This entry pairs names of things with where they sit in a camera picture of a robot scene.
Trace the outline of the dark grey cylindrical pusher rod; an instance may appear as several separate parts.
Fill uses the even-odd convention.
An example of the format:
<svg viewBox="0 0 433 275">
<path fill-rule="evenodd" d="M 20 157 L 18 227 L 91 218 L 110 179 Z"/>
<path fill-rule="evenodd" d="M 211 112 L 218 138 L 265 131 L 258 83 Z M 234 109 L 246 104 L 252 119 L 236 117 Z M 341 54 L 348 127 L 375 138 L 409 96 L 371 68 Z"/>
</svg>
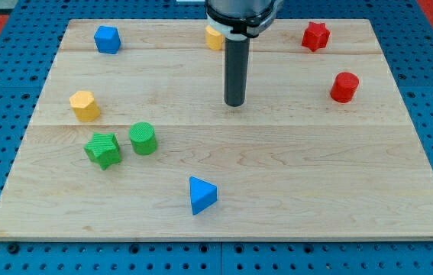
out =
<svg viewBox="0 0 433 275">
<path fill-rule="evenodd" d="M 224 101 L 231 107 L 244 104 L 250 40 L 225 40 Z"/>
</svg>

